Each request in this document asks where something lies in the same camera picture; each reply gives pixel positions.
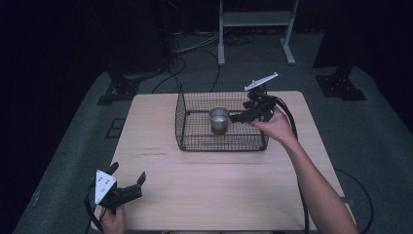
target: cable on floor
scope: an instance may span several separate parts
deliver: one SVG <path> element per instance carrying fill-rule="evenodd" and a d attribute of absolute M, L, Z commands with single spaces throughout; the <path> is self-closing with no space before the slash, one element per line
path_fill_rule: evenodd
<path fill-rule="evenodd" d="M 343 170 L 337 169 L 337 168 L 334 168 L 334 171 L 336 171 L 336 172 L 338 172 L 338 173 L 341 173 L 341 174 L 344 174 L 344 175 L 348 176 L 349 178 L 351 178 L 355 183 L 358 184 L 358 186 L 359 186 L 359 187 L 361 188 L 361 190 L 364 192 L 364 194 L 365 194 L 365 196 L 366 196 L 366 198 L 367 198 L 367 201 L 368 201 L 368 205 L 369 205 L 369 207 L 370 207 L 370 219 L 368 220 L 367 225 L 366 225 L 366 226 L 364 227 L 364 229 L 360 232 L 360 234 L 365 234 L 365 233 L 367 233 L 367 231 L 370 229 L 371 224 L 373 223 L 373 220 L 374 220 L 374 208 L 373 208 L 373 202 L 372 202 L 372 200 L 371 200 L 370 194 L 368 194 L 367 189 L 365 189 L 365 187 L 362 185 L 362 183 L 361 183 L 360 181 L 358 181 L 358 179 L 356 179 L 354 176 L 350 175 L 349 173 L 347 173 L 347 172 L 345 172 L 345 171 L 343 171 Z"/>

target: metal cup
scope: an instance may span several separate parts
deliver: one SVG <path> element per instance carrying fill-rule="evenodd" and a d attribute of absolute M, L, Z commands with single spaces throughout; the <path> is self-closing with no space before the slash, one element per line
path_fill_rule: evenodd
<path fill-rule="evenodd" d="M 230 112 L 224 107 L 215 107 L 209 112 L 209 120 L 212 132 L 216 135 L 224 135 L 228 130 Z"/>

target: human arm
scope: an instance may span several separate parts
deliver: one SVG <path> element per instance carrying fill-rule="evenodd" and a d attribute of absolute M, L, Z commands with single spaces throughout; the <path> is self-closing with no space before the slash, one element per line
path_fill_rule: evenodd
<path fill-rule="evenodd" d="M 102 208 L 100 224 L 104 234 L 124 234 L 126 232 L 126 213 L 124 205 L 116 208 L 116 214 Z"/>
<path fill-rule="evenodd" d="M 357 233 L 353 219 L 335 190 L 322 176 L 292 132 L 286 116 L 277 108 L 268 122 L 249 123 L 285 148 L 314 224 L 320 233 Z"/>

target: gray carpet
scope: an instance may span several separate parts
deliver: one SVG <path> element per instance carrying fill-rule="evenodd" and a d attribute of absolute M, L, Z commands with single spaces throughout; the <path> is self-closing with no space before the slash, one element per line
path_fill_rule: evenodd
<path fill-rule="evenodd" d="M 367 100 L 342 101 L 323 96 L 315 75 L 331 74 L 334 69 L 312 68 L 321 34 L 293 33 L 290 47 L 296 59 L 295 66 L 286 63 L 281 37 L 256 36 L 250 44 L 227 46 L 226 64 L 221 67 L 218 83 L 250 82 L 278 72 L 280 76 L 268 84 L 268 90 L 303 93 L 333 166 L 356 177 L 370 194 L 374 220 L 369 233 L 411 232 L 412 134 L 380 94 L 371 77 L 358 68 L 352 71 L 350 78 Z M 176 42 L 180 48 L 186 48 L 205 39 L 182 35 L 176 38 Z M 216 43 L 203 49 L 216 54 Z M 214 81 L 217 64 L 213 56 L 194 52 L 180 57 L 186 60 L 185 69 L 177 75 L 181 82 Z M 182 65 L 183 62 L 177 60 L 170 70 L 176 72 Z M 142 82 L 138 93 L 150 94 L 168 76 L 165 72 Z M 106 72 L 96 78 L 38 186 L 37 199 L 27 207 L 15 233 L 86 232 L 89 222 L 83 206 L 86 188 L 95 170 L 110 165 L 117 139 L 106 138 L 106 134 L 114 119 L 127 117 L 131 105 L 130 101 L 96 105 L 109 83 Z M 156 91 L 174 92 L 172 79 Z M 348 176 L 337 175 L 361 230 L 370 218 L 366 196 Z"/>

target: wooden table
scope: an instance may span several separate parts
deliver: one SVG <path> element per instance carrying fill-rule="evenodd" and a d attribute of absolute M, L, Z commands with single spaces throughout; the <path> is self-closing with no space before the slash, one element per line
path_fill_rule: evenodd
<path fill-rule="evenodd" d="M 338 194 L 331 166 L 304 97 L 269 92 L 285 101 L 299 140 Z M 138 95 L 113 158 L 119 187 L 146 172 L 143 197 L 126 204 L 128 229 L 273 231 L 304 229 L 296 175 L 282 146 L 260 152 L 184 152 L 174 134 L 177 94 Z"/>

